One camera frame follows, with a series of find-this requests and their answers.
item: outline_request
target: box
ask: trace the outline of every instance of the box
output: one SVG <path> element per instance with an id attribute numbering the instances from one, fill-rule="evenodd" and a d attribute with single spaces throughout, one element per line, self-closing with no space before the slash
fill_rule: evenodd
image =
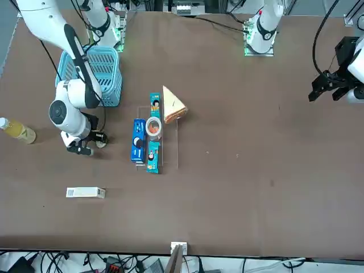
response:
<path id="1" fill-rule="evenodd" d="M 145 160 L 146 120 L 136 118 L 134 120 L 133 141 L 131 143 L 130 159 L 134 163 L 144 163 Z"/>
<path id="2" fill-rule="evenodd" d="M 158 170 L 158 149 L 160 143 L 149 141 L 147 172 L 159 173 Z"/>
<path id="3" fill-rule="evenodd" d="M 105 190 L 99 187 L 67 188 L 66 197 L 98 197 L 105 198 Z"/>
<path id="4" fill-rule="evenodd" d="M 159 93 L 150 93 L 150 116 L 151 117 L 157 117 L 160 119 L 159 107 L 160 107 L 160 94 Z"/>

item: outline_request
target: transparent tray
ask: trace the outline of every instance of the transparent tray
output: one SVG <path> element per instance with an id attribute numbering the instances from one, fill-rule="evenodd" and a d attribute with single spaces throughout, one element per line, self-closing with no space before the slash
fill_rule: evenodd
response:
<path id="1" fill-rule="evenodd" d="M 137 107 L 136 118 L 147 120 L 150 117 L 150 105 Z M 163 122 L 163 94 L 161 93 L 159 113 L 162 123 L 162 137 L 159 140 L 159 157 L 158 169 L 159 173 L 165 173 L 167 169 L 175 169 L 179 167 L 179 147 L 178 147 L 178 119 L 175 122 L 164 124 Z M 136 163 L 137 171 L 146 171 L 148 162 L 148 146 L 150 137 L 146 135 L 145 163 Z"/>

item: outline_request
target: bread slice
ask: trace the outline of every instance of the bread slice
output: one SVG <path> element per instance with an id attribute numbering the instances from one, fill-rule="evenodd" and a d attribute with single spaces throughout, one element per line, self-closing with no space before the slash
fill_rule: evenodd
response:
<path id="1" fill-rule="evenodd" d="M 170 123 L 187 113 L 187 107 L 165 86 L 163 86 L 163 118 Z"/>

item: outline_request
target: clear plastic container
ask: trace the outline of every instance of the clear plastic container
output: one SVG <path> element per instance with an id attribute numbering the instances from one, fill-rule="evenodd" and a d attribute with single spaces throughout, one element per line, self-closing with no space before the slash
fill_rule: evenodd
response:
<path id="1" fill-rule="evenodd" d="M 19 139 L 26 144 L 33 143 L 36 138 L 36 134 L 32 129 L 18 121 L 7 118 L 0 118 L 0 129 L 4 130 L 12 138 Z"/>

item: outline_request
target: tape roll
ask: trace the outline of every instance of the tape roll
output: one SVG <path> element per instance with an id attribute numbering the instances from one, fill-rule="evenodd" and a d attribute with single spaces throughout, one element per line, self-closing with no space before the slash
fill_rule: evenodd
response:
<path id="1" fill-rule="evenodd" d="M 146 122 L 146 132 L 151 141 L 159 140 L 162 137 L 162 123 L 157 117 L 150 117 Z"/>

